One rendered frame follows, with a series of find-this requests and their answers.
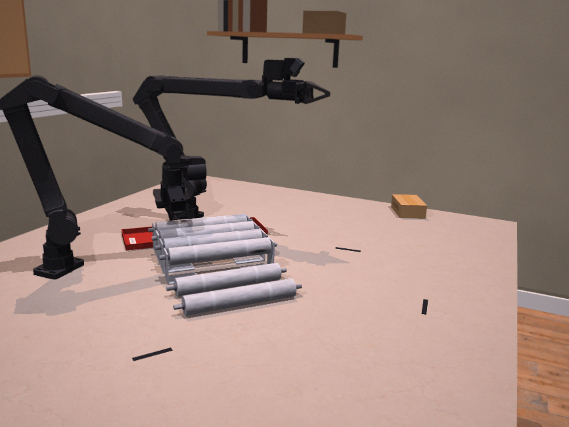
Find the brown cardboard box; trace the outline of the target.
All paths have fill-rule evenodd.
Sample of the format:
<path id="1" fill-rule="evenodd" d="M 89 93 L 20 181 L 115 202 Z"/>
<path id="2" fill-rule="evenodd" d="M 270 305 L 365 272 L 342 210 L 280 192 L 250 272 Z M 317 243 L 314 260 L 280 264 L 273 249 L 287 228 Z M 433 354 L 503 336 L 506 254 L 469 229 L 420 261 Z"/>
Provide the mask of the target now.
<path id="1" fill-rule="evenodd" d="M 391 208 L 399 218 L 426 219 L 427 205 L 417 195 L 393 194 Z"/>

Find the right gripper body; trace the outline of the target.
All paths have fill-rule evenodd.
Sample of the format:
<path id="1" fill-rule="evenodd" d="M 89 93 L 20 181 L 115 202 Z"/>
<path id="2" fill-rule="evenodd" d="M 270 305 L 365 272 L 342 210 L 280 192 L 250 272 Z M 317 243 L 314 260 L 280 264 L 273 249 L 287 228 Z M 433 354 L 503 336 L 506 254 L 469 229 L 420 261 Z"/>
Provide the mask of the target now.
<path id="1" fill-rule="evenodd" d="M 162 182 L 163 182 L 163 181 L 162 181 Z M 181 182 L 178 183 L 178 184 L 175 184 L 175 185 L 167 184 L 167 183 L 165 183 L 165 182 L 163 182 L 163 184 L 165 184 L 165 185 L 167 185 L 167 186 L 177 186 L 177 185 L 181 184 Z M 153 195 L 154 195 L 154 198 L 155 198 L 156 207 L 157 207 L 158 209 L 160 209 L 160 208 L 169 208 L 169 207 L 170 207 L 169 202 L 163 202 L 163 201 L 162 201 L 161 196 L 160 196 L 160 189 L 154 189 L 154 190 L 153 190 Z M 189 201 L 190 201 L 189 194 L 188 194 L 188 192 L 187 192 L 186 187 L 185 187 L 185 199 L 186 199 L 186 202 L 189 202 Z"/>

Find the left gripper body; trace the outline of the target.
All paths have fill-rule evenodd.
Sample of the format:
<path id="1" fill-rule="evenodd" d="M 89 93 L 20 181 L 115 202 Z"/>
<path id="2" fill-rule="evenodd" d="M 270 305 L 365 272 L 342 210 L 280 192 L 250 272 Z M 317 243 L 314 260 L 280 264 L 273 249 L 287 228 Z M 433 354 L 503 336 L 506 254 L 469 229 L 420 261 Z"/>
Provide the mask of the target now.
<path id="1" fill-rule="evenodd" d="M 296 88 L 295 88 L 295 93 L 282 92 L 282 88 L 281 88 L 283 100 L 295 101 L 295 104 L 299 104 L 299 103 L 305 104 L 306 103 L 306 83 L 307 82 L 308 81 L 297 82 Z M 295 100 L 295 94 L 296 94 L 296 100 Z"/>

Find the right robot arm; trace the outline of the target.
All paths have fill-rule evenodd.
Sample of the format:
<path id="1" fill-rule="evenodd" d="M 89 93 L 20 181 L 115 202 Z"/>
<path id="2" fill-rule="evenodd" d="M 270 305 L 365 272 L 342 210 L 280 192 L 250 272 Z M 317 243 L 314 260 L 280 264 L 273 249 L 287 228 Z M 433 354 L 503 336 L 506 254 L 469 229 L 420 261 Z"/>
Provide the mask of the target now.
<path id="1" fill-rule="evenodd" d="M 163 202 L 170 202 L 171 214 L 181 215 L 184 212 L 186 208 L 185 184 L 181 177 L 183 175 L 186 181 L 206 179 L 206 161 L 203 157 L 182 156 L 183 145 L 175 137 L 170 138 L 171 135 L 162 134 L 152 127 L 87 99 L 59 84 L 53 85 L 43 76 L 36 75 L 28 79 L 17 85 L 18 87 L 16 86 L 13 91 L 9 91 L 7 96 L 1 97 L 0 110 L 3 110 L 11 127 L 45 215 L 50 219 L 46 230 L 47 244 L 43 244 L 43 264 L 33 268 L 34 275 L 59 279 L 83 266 L 84 259 L 75 258 L 71 250 L 70 243 L 81 234 L 78 232 L 80 227 L 78 227 L 75 213 L 67 209 L 32 120 L 27 105 L 29 102 L 41 99 L 48 102 L 49 106 L 63 110 L 162 155 L 167 162 L 162 164 L 163 182 L 171 185 L 180 182 L 181 184 L 167 186 L 161 181 L 161 199 Z"/>

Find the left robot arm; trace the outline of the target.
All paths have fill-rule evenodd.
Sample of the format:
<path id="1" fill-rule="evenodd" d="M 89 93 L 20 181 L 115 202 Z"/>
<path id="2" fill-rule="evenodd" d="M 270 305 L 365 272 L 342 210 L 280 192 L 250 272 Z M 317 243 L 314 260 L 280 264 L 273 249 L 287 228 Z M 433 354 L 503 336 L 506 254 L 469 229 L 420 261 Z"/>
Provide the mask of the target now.
<path id="1" fill-rule="evenodd" d="M 262 80 L 149 76 L 143 82 L 144 85 L 142 83 L 136 92 L 133 102 L 139 105 L 152 128 L 175 137 L 160 107 L 158 95 L 162 93 L 181 93 L 220 95 L 243 99 L 256 99 L 267 95 L 269 99 L 283 100 L 281 88 L 282 92 L 295 93 L 296 83 L 303 81 L 290 79 L 290 77 L 296 77 L 304 63 L 300 58 L 265 60 Z M 273 80 L 282 80 L 283 82 Z M 190 201 L 186 202 L 184 212 L 181 215 L 174 215 L 172 220 L 204 217 L 204 212 L 198 210 L 196 197 L 194 196 L 206 192 L 207 181 L 205 179 L 186 181 L 183 176 L 181 180 L 185 184 Z"/>

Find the red scrap tray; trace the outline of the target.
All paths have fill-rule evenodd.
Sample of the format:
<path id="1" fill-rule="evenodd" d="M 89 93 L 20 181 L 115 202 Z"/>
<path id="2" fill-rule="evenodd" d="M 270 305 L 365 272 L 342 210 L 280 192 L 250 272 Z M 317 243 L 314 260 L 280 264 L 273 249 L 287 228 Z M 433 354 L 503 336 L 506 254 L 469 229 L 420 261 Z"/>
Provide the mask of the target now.
<path id="1" fill-rule="evenodd" d="M 260 226 L 260 229 L 268 234 L 268 230 L 255 218 L 250 217 L 253 222 Z M 152 232 L 148 231 L 152 227 L 139 227 L 132 229 L 122 229 L 122 237 L 126 250 L 138 250 L 145 248 L 153 248 Z"/>

